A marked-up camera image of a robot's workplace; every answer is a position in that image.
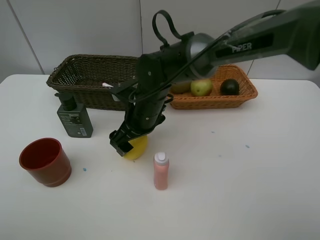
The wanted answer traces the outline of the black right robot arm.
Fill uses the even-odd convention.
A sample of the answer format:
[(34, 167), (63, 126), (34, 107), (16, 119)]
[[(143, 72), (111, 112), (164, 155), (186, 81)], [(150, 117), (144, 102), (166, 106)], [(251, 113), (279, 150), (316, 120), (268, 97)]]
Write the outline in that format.
[(163, 111), (173, 100), (173, 83), (206, 79), (221, 65), (287, 55), (308, 70), (320, 63), (320, 3), (310, 1), (289, 10), (270, 10), (231, 28), (218, 38), (189, 32), (179, 34), (172, 18), (159, 11), (178, 39), (169, 44), (152, 23), (162, 42), (159, 51), (143, 54), (136, 62), (135, 77), (110, 92), (126, 104), (124, 121), (110, 136), (110, 144), (124, 156), (131, 140), (151, 133), (165, 120)]

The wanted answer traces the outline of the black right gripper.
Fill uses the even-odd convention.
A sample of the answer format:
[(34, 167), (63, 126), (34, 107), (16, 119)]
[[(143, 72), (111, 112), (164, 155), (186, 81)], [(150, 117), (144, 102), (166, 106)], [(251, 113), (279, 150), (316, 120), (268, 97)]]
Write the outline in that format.
[(121, 157), (134, 148), (130, 140), (151, 133), (166, 119), (163, 111), (172, 100), (171, 94), (159, 94), (129, 105), (120, 128), (109, 135), (111, 146)]

